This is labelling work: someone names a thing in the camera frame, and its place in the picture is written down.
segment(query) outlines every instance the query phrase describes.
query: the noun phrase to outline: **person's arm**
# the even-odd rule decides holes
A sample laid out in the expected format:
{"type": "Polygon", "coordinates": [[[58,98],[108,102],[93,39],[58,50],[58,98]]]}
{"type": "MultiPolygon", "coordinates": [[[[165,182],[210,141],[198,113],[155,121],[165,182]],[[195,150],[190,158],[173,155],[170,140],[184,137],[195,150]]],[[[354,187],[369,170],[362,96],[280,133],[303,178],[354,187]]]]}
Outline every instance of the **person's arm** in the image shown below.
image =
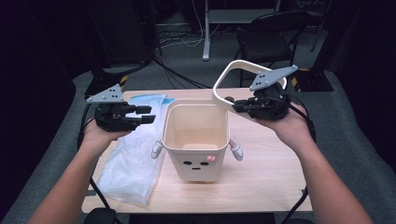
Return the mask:
{"type": "Polygon", "coordinates": [[[127,133],[108,133],[93,120],[85,129],[76,157],[37,207],[28,223],[78,223],[92,169],[111,141],[127,133]]]}
{"type": "Polygon", "coordinates": [[[312,139],[306,121],[296,112],[277,121],[256,120],[276,132],[303,167],[309,197],[318,223],[373,223],[357,198],[347,188],[312,139]]]}

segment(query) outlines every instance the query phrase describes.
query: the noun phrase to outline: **forearm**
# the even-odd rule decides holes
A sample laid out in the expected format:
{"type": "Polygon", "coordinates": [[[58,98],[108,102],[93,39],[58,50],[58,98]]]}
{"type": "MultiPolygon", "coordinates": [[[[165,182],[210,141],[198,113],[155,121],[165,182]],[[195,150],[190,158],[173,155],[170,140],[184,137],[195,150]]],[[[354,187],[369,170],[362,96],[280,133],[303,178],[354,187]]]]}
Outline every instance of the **forearm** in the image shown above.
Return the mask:
{"type": "Polygon", "coordinates": [[[373,223],[312,141],[297,148],[318,223],[373,223]]]}
{"type": "Polygon", "coordinates": [[[79,151],[29,223],[77,223],[95,161],[79,151]]]}

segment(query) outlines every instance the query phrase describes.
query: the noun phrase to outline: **person's right arm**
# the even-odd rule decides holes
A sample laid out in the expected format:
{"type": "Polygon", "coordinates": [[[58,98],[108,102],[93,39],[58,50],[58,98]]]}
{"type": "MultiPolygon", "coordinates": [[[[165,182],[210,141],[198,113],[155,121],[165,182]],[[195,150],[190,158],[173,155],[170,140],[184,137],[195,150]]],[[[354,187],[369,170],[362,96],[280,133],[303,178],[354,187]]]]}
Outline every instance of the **person's right arm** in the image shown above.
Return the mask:
{"type": "Polygon", "coordinates": [[[303,167],[309,197],[318,223],[373,223],[334,169],[330,166],[312,139],[306,121],[296,112],[277,121],[256,120],[276,132],[289,146],[303,167]]]}

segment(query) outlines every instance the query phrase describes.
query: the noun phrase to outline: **human hand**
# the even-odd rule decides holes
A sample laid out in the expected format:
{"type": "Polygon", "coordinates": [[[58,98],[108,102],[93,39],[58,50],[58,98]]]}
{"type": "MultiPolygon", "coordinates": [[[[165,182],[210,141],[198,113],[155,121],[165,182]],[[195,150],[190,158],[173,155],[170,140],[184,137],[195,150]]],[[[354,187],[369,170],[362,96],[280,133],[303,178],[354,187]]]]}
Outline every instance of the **human hand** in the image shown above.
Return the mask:
{"type": "Polygon", "coordinates": [[[112,141],[117,141],[130,132],[110,133],[97,126],[95,120],[89,121],[84,130],[84,139],[80,150],[87,150],[91,155],[99,158],[112,141]]]}
{"type": "MultiPolygon", "coordinates": [[[[302,106],[295,103],[291,105],[306,115],[302,106]]],[[[289,113],[283,119],[256,119],[256,122],[274,130],[277,137],[293,150],[304,147],[307,141],[313,142],[306,120],[292,109],[289,109],[289,113]]]]}

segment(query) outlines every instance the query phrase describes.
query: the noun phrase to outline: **person's left arm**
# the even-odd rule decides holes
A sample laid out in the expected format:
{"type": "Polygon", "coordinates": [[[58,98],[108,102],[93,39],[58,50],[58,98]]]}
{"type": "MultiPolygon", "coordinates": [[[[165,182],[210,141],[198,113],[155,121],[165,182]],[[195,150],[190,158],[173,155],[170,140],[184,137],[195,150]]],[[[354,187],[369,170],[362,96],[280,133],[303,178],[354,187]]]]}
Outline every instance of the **person's left arm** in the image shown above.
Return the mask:
{"type": "Polygon", "coordinates": [[[77,223],[93,166],[111,141],[125,134],[127,133],[108,133],[97,127],[95,121],[88,124],[76,157],[28,223],[77,223]]]}

